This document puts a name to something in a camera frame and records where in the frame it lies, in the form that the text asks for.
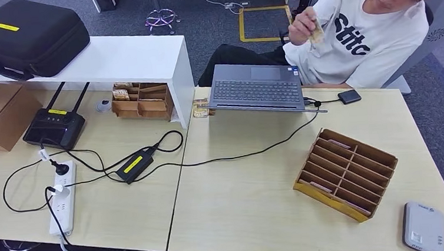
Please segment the person's right hand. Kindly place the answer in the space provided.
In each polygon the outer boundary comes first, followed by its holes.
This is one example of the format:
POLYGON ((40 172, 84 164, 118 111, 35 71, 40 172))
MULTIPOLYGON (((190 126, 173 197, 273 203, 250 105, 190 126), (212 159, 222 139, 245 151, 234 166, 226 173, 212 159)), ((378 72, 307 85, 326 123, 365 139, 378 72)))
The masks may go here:
POLYGON ((289 25, 289 41, 300 46, 305 44, 317 28, 316 12, 312 6, 308 6, 303 12, 296 15, 294 21, 289 25))

